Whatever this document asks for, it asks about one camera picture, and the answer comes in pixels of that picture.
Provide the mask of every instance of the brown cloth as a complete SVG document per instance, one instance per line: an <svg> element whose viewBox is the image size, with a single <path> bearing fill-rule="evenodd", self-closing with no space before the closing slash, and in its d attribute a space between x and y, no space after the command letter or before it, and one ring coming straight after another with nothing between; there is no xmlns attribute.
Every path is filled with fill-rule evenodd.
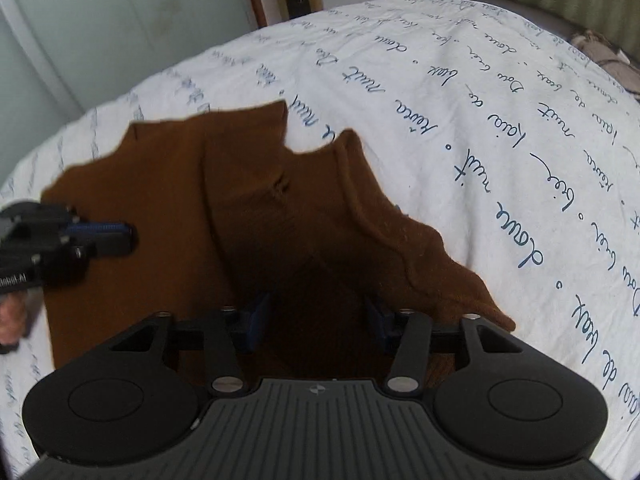
<svg viewBox="0 0 640 480"><path fill-rule="evenodd" d="M390 361L367 331L365 294L436 321L473 312L514 329L438 232L386 199L353 131L295 154L286 123L284 102L134 123L116 152L44 192L92 221L130 222L140 238L131 256L92 261L81 283L45 289L58 367L153 312L189 319L263 291L273 311L241 361L250 380L382 380ZM193 379L194 366L180 371Z"/></svg>

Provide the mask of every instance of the black tool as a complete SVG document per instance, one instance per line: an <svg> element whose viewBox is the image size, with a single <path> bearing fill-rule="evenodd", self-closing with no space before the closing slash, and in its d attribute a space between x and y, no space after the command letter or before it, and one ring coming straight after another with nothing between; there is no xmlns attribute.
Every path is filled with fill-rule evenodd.
<svg viewBox="0 0 640 480"><path fill-rule="evenodd" d="M89 259L126 256L135 241L125 223L84 222L64 205L15 203L0 211L0 296L72 282Z"/></svg>
<svg viewBox="0 0 640 480"><path fill-rule="evenodd" d="M41 380L23 407L40 461L24 480L606 480L588 460L607 421L597 388L487 320L440 326L367 301L381 349L371 380L246 387L268 297L193 322L151 316ZM204 352L207 403L164 362ZM457 371L424 382L432 352Z"/></svg>

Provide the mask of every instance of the metal screw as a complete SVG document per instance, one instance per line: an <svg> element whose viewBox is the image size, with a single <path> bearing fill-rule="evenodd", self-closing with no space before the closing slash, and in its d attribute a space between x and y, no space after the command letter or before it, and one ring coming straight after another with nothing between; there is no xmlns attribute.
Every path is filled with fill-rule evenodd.
<svg viewBox="0 0 640 480"><path fill-rule="evenodd" d="M232 394L242 388L243 385L244 383L241 379L233 376L218 377L211 383L213 389L222 394Z"/></svg>
<svg viewBox="0 0 640 480"><path fill-rule="evenodd" d="M418 389L418 381L411 377L394 377L386 382L386 387L399 394L408 394Z"/></svg>

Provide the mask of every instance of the cursive writing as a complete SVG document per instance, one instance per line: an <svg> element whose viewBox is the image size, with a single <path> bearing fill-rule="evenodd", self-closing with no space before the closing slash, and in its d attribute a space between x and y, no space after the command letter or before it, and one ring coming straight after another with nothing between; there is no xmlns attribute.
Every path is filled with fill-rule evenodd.
<svg viewBox="0 0 640 480"><path fill-rule="evenodd" d="M466 89L469 90L469 97L471 98L471 104L476 105L478 108L480 108L484 102L482 101L482 99L480 99L476 94L474 94L474 91L469 88L468 85L466 85Z"/></svg>
<svg viewBox="0 0 640 480"><path fill-rule="evenodd" d="M260 67L255 70L255 75L258 76L258 86L267 87L278 80L273 72L263 64L261 64Z"/></svg>
<svg viewBox="0 0 640 480"><path fill-rule="evenodd" d="M609 269L607 269L611 270L616 265L616 251L612 251L611 249L609 249L609 241L607 240L607 237L604 235L604 233L601 233L598 230L598 225L596 224L596 222L591 222L591 225L596 228L596 243L600 244L600 246L598 247L598 251L600 251L600 248L604 248L605 252L613 260Z"/></svg>
<svg viewBox="0 0 640 480"><path fill-rule="evenodd" d="M454 25L460 25L461 23L468 23L473 28L478 28L478 24L474 20L470 20L469 18L460 18L453 22Z"/></svg>
<svg viewBox="0 0 640 480"><path fill-rule="evenodd" d="M325 124L324 127L326 128L326 131L324 134L322 134L322 138L326 139L327 137L331 136L331 140L329 142L332 142L332 140L335 140L335 131L332 129L332 127L329 126L328 124Z"/></svg>
<svg viewBox="0 0 640 480"><path fill-rule="evenodd" d="M488 116L486 118L487 121L490 121L492 118L494 119L494 126L496 128L498 128L499 130L501 129L503 132L505 132L509 137L513 137L515 135L518 135L520 138L516 141L516 143L512 146L512 148L515 148L521 140L523 140L527 133L523 132L521 130L520 127L520 123L518 123L518 126L513 126L513 124L508 123L507 121L503 120L498 114L491 114L490 116Z"/></svg>
<svg viewBox="0 0 640 480"><path fill-rule="evenodd" d="M591 171L593 171L600 181L600 187L602 189L607 188L607 192L613 186L613 183L609 183L609 177L596 165L596 161L593 160L593 157L587 153L587 150L583 150L584 154L587 156L587 162L591 166Z"/></svg>
<svg viewBox="0 0 640 480"><path fill-rule="evenodd" d="M452 70L439 66L431 66L431 69L427 72L428 75L434 75L438 77L444 77L444 82L440 86L447 84L449 79L458 75L458 71L454 68Z"/></svg>
<svg viewBox="0 0 640 480"><path fill-rule="evenodd" d="M549 174L549 176L547 177L546 181L547 182L551 182L553 180L556 181L556 183L554 184L554 188L555 189L562 189L561 194L565 195L567 200L569 201L563 208L562 208L562 212L565 212L569 206L574 203L574 190L570 187L567 186L566 182L564 180L560 180L558 177L553 176L551 174L551 170L549 169L548 165L546 164L546 162L544 160L542 160L539 156L534 155L533 153L529 153L529 155L531 155L533 158L539 160L540 162L542 162L542 165L546 168L547 173Z"/></svg>
<svg viewBox="0 0 640 480"><path fill-rule="evenodd" d="M578 108L584 108L584 101L582 100L582 98L578 95L578 92L576 92L575 90L571 89L571 92L573 92L575 94L575 102L578 103Z"/></svg>
<svg viewBox="0 0 640 480"><path fill-rule="evenodd" d="M578 321L575 323L574 328L578 328L580 326L580 323L582 323L582 327L580 330L583 334L586 334L584 340L591 343L591 348L589 348L589 351L582 358L581 364L584 364L591 351L593 351L593 349L596 348L596 345L598 344L598 330L594 330L595 325L593 323L593 320L591 319L591 315L589 314L586 305L580 300L580 296L576 294L575 299L578 300L578 306L571 314L571 317L574 318L576 314L578 314Z"/></svg>
<svg viewBox="0 0 640 480"><path fill-rule="evenodd" d="M380 83L376 83L375 79L367 77L367 75L364 72L361 72L357 66L350 66L349 70L354 70L355 72L353 72L353 74L345 74L342 72L342 75L344 76L342 80L345 83L349 83L349 81L352 81L351 78L353 78L353 81L357 81L363 85L367 89L367 92L386 92L384 88L380 88Z"/></svg>
<svg viewBox="0 0 640 480"><path fill-rule="evenodd" d="M548 84L549 86L551 86L551 88L555 88L554 92L557 92L559 89L562 88L561 84L554 83L546 75L544 75L542 72L540 72L540 70L537 70L537 72L538 72L538 78L540 78L540 81L542 81L543 83Z"/></svg>
<svg viewBox="0 0 640 480"><path fill-rule="evenodd" d="M431 33L432 36L436 37L437 41L441 41L440 46L445 46L447 43L449 43L449 41L451 40L452 36L441 36L439 33L437 33L435 30L433 30L433 32Z"/></svg>
<svg viewBox="0 0 640 480"><path fill-rule="evenodd" d="M402 23L402 25L404 25L403 28L411 28L411 27L415 27L416 25L418 25L417 22L410 22L409 20L406 20L404 18L398 18L398 22Z"/></svg>
<svg viewBox="0 0 640 480"><path fill-rule="evenodd" d="M489 177L484 170L484 166L482 165L482 162L480 162L479 158L475 158L475 156L471 155L471 150L469 148L466 149L466 160L464 166L462 166L462 169L457 166L454 166L454 168L458 171L458 176L455 178L456 182L460 179L461 176L466 176L465 170L467 168L471 168L471 173L476 173L477 171L478 176L484 176L484 180L482 181L484 192L491 193L491 190L489 189Z"/></svg>
<svg viewBox="0 0 640 480"><path fill-rule="evenodd" d="M298 98L298 94L296 94L296 98L293 99L293 102L289 105L289 110L295 111L295 113L302 118L302 123L305 126L313 126L318 122L318 118L316 118L313 110Z"/></svg>
<svg viewBox="0 0 640 480"><path fill-rule="evenodd" d="M490 43L493 43L498 48L505 48L506 47L505 50L502 51L503 54L506 54L507 52L517 52L517 50L515 48L513 48L512 46L509 46L506 43L500 43L498 40L494 40L494 38L489 34L485 34L484 37Z"/></svg>
<svg viewBox="0 0 640 480"><path fill-rule="evenodd" d="M616 377L618 376L618 369L616 368L616 362L613 357L609 353L609 350L603 350L602 355L607 357L607 362L602 369L602 376L606 378L604 381L604 386L602 387L603 391L607 387L607 384L612 383Z"/></svg>
<svg viewBox="0 0 640 480"><path fill-rule="evenodd" d="M522 83L513 78L513 76L498 74L498 79L504 81L505 83L509 83L509 88L513 93L516 93L518 90L524 90L524 86L522 85Z"/></svg>
<svg viewBox="0 0 640 480"><path fill-rule="evenodd" d="M429 130L433 130L437 128L438 125L434 124L433 126L429 126L429 119L424 115L420 115L414 113L411 108L402 103L401 100L396 99L396 103L398 103L398 108L396 108L396 113L403 114L402 118L408 120L411 124L415 124L416 126L420 126L420 134L424 135ZM409 126L409 131L414 132L416 128Z"/></svg>
<svg viewBox="0 0 640 480"><path fill-rule="evenodd" d="M470 46L466 46L469 49L469 54L471 56L471 59L477 59L478 63L480 63L483 68L481 68L480 70L482 70L483 72L486 72L487 70L489 70L491 67L489 65L487 65L487 63L485 63L484 61L482 61L482 58L480 56L478 56L478 54L476 54Z"/></svg>
<svg viewBox="0 0 640 480"><path fill-rule="evenodd" d="M587 83L589 83L592 87L594 87L601 95L608 99L607 103L618 104L618 100L615 97L612 97L611 94L605 92L602 88L600 88L596 83L594 83L591 79L587 79Z"/></svg>
<svg viewBox="0 0 640 480"><path fill-rule="evenodd" d="M335 57L331 52L326 52L321 48L316 50L316 54L318 54L318 60L316 61L316 65L329 65L331 63L337 63L338 58Z"/></svg>
<svg viewBox="0 0 640 480"><path fill-rule="evenodd" d="M591 114L591 117L595 118L596 121L598 121L601 131L606 132L607 135L613 135L613 137L611 138L611 145L613 146L613 143L616 142L616 136L618 134L618 131L613 127L613 124L607 123L607 121L605 121L597 114Z"/></svg>
<svg viewBox="0 0 640 480"><path fill-rule="evenodd" d="M538 111L544 118L546 118L547 121L549 119L553 119L558 124L558 126L560 126L560 129L564 133L565 137L575 137L574 134L569 133L570 128L564 123L562 118L556 113L556 111L552 107L550 107L545 103L538 103L538 104L546 107L546 110L541 110L540 108L538 108Z"/></svg>
<svg viewBox="0 0 640 480"><path fill-rule="evenodd" d="M532 245L531 252L527 255L526 258L524 258L524 260L520 262L520 264L518 265L518 268L521 269L522 267L524 267L524 265L529 260L531 260L537 266L542 265L545 259L542 252L536 249L536 243L533 240L533 237L531 237L529 233L522 228L522 225L520 224L520 222L511 220L511 216L509 215L509 212L502 207L502 204L500 202L498 202L497 204L498 206L500 206L500 211L498 211L498 214L495 216L495 218L499 220L504 215L506 215L507 217L506 221L504 222L503 225L500 226L500 228L503 229L504 231L510 228L509 236L513 235L513 241L516 243L516 245L520 247L524 247L529 242L531 242L531 245Z"/></svg>
<svg viewBox="0 0 640 480"><path fill-rule="evenodd" d="M385 38L384 36L376 36L376 39L374 41L391 45L387 49L387 51L397 50L398 52L406 52L406 45L400 44L398 41L392 40L391 38Z"/></svg>
<svg viewBox="0 0 640 480"><path fill-rule="evenodd" d="M631 386L629 386L629 383L624 383L622 385L620 391L618 392L618 398L620 398L622 392L625 393L622 398L624 400L625 406L629 410L629 415L633 415L634 413L636 414L636 416L631 419L631 422L626 428L628 432L631 429L631 426L636 421L636 418L638 418L638 415L640 415L640 406L638 405L638 395L634 393L634 391L631 389Z"/></svg>
<svg viewBox="0 0 640 480"><path fill-rule="evenodd" d="M622 281L634 292L633 297L631 298L631 306L634 310L634 317L637 317L638 311L640 310L640 304L636 304L636 294L638 293L638 290L640 290L640 286L636 285L636 279L631 276L631 273L626 266L622 266Z"/></svg>

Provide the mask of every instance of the bed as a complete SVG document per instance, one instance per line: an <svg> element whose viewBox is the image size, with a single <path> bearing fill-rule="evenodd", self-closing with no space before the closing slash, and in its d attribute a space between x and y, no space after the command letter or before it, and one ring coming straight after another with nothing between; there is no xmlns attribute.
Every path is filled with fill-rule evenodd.
<svg viewBox="0 0 640 480"><path fill-rule="evenodd" d="M635 476L640 106L517 14L469 0L380 0L258 30L63 128L18 164L0 206L37 200L69 165L111 152L130 121L277 99L289 105L295 151L347 127L359 133L386 195L484 279L515 335L602 391L609 423L593 460L612 478ZM36 460L22 400L52 370L37 312L19 350L0 356L0 437L14 476Z"/></svg>

